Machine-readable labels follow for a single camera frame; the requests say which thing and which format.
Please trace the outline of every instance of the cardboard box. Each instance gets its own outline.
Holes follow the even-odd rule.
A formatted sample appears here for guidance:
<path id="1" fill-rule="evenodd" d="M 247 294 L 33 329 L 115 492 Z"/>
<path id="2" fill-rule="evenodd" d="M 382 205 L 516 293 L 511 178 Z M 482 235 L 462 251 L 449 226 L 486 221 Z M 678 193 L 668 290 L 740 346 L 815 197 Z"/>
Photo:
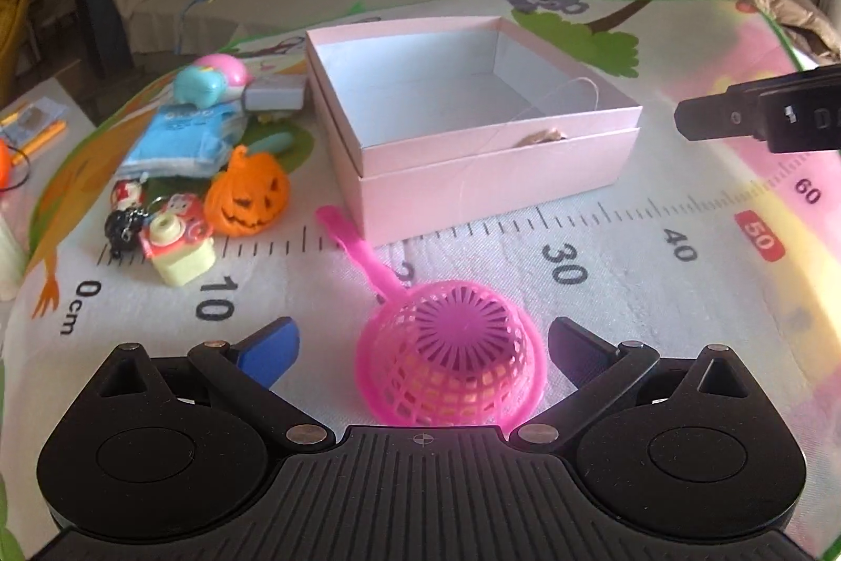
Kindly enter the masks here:
<path id="1" fill-rule="evenodd" d="M 611 184 L 637 139 L 642 106 L 505 18 L 327 27 L 306 51 L 342 195 L 377 246 Z"/>

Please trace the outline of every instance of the blue plastic bag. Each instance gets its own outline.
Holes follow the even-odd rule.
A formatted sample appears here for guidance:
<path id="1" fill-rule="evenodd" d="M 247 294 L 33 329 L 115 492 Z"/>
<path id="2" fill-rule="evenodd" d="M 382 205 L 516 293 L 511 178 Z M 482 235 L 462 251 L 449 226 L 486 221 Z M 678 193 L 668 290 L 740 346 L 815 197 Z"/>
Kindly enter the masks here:
<path id="1" fill-rule="evenodd" d="M 228 162 L 246 124 L 237 103 L 203 110 L 191 105 L 161 106 L 119 166 L 117 176 L 209 178 Z"/>

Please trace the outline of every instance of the orange pencil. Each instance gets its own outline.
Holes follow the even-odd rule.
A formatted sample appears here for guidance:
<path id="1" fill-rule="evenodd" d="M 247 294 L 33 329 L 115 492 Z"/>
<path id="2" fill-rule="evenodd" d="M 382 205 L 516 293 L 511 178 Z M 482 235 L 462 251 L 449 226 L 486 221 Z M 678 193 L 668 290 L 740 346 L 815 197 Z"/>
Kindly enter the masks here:
<path id="1" fill-rule="evenodd" d="M 41 133 L 38 134 L 38 136 L 29 141 L 29 143 L 22 148 L 22 152 L 25 153 L 27 156 L 31 156 L 32 153 L 35 153 L 35 151 L 37 151 L 39 148 L 52 141 L 53 138 L 56 138 L 56 136 L 61 134 L 61 132 L 64 131 L 66 128 L 67 123 L 64 120 L 54 121 L 44 131 L 41 131 Z M 12 156 L 12 164 L 16 165 L 23 159 L 23 155 L 20 155 L 20 153 L 15 153 Z"/>
<path id="2" fill-rule="evenodd" d="M 29 105 L 29 101 L 25 100 L 18 107 L 16 107 L 14 110 L 12 110 L 11 113 L 8 113 L 8 115 L 6 117 L 3 117 L 3 119 L 0 120 L 0 127 L 5 127 L 8 124 L 11 124 L 16 119 L 18 119 L 18 117 L 20 117 L 20 113 L 22 113 L 24 111 L 24 107 L 26 107 L 28 105 Z"/>

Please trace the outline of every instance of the orange pumpkin toy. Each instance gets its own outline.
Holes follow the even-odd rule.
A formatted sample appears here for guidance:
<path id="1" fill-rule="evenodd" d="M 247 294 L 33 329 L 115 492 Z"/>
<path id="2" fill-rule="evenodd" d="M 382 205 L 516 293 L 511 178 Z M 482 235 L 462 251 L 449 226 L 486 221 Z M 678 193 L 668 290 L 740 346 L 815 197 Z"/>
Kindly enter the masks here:
<path id="1" fill-rule="evenodd" d="M 289 204 L 289 178 L 269 153 L 248 155 L 237 146 L 228 169 L 204 200 L 204 216 L 219 233 L 251 236 L 266 229 Z"/>
<path id="2" fill-rule="evenodd" d="M 6 188 L 11 171 L 12 154 L 8 152 L 6 142 L 0 138 L 0 191 Z"/>

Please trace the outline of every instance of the pink plastic strainer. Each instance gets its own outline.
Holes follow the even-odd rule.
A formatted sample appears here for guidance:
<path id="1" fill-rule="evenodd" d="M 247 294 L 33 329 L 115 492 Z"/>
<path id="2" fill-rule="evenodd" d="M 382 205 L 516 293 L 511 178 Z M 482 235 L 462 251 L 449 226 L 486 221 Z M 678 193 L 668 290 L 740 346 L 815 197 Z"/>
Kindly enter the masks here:
<path id="1" fill-rule="evenodd" d="M 499 425 L 531 417 L 546 383 L 540 334 L 484 285 L 403 287 L 336 207 L 316 216 L 385 300 L 356 347 L 356 383 L 384 425 Z"/>

